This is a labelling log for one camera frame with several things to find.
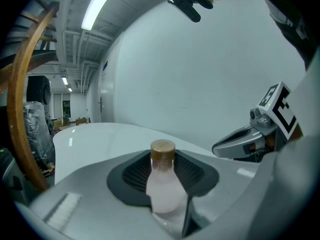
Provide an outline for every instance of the white table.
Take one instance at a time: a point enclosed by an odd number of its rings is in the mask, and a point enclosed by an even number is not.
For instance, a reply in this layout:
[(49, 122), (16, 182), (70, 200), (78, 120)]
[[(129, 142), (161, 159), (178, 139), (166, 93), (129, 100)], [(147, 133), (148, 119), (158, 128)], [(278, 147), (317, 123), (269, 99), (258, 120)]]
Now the white table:
[(180, 150), (215, 157), (206, 149), (156, 130), (121, 123), (89, 123), (54, 136), (55, 184), (84, 166), (148, 150), (151, 142), (159, 139), (173, 141)]

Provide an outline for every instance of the wooden chair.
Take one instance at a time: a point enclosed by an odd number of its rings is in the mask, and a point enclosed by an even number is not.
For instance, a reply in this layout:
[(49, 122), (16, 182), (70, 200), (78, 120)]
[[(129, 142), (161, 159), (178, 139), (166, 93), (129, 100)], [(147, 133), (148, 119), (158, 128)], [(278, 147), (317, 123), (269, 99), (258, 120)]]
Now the wooden chair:
[(34, 187), (39, 192), (43, 192), (49, 188), (49, 185), (38, 168), (28, 143), (24, 123), (23, 94), (27, 72), (57, 59), (55, 51), (47, 49), (34, 51), (34, 49), (39, 40), (56, 42), (55, 39), (42, 34), (46, 28), (56, 31), (50, 21), (59, 10), (59, 3), (46, 4), (41, 0), (36, 0), (36, 2), (43, 7), (39, 16), (34, 16), (28, 12), (22, 12), (20, 15), (33, 21), (27, 32), (11, 32), (8, 35), (8, 38), (22, 38), (23, 41), (16, 55), (13, 55), (11, 59), (7, 58), (8, 63), (0, 69), (0, 93), (8, 88), (7, 117), (10, 137), (15, 151), (14, 158)]

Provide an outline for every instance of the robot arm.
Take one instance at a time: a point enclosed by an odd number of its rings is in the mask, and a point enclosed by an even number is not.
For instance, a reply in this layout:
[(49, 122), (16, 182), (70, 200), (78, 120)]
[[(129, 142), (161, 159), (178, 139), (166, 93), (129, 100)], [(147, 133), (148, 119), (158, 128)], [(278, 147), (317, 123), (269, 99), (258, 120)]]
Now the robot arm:
[(298, 124), (286, 102), (289, 93), (283, 82), (271, 86), (250, 110), (249, 124), (214, 144), (212, 152), (220, 158), (260, 162), (265, 154), (279, 151)]

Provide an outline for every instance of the person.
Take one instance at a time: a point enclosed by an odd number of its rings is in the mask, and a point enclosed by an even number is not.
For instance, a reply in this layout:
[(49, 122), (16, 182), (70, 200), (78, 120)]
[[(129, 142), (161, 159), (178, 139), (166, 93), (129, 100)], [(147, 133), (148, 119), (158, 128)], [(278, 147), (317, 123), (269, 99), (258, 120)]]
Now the person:
[(296, 48), (304, 60), (307, 70), (319, 39), (319, 23), (311, 10), (317, 0), (265, 0), (270, 16), (281, 30), (283, 36)]

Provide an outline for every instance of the fluorescent light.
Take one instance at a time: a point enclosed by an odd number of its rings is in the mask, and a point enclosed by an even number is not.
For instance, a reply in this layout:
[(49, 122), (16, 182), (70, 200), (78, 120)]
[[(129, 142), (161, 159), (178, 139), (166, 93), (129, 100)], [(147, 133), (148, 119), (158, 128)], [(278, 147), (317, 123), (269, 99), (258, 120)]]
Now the fluorescent light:
[(62, 77), (62, 81), (63, 81), (63, 83), (64, 83), (65, 85), (67, 85), (67, 84), (68, 84), (68, 82), (67, 82), (67, 78)]
[(94, 25), (99, 12), (107, 0), (91, 0), (86, 9), (81, 28), (90, 31)]

